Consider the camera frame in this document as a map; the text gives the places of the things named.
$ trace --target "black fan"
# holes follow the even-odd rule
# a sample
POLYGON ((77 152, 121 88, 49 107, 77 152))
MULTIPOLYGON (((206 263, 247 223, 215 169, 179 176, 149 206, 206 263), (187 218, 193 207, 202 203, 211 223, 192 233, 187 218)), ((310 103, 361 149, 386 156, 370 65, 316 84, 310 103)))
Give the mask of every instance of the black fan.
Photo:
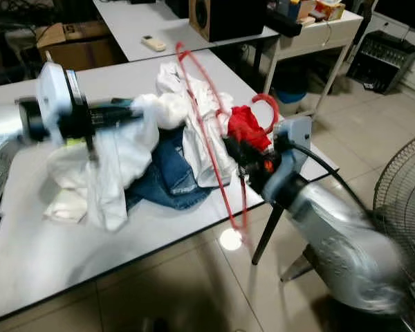
POLYGON ((375 188, 377 226, 403 249, 403 270, 415 298, 415 139, 389 162, 375 188))

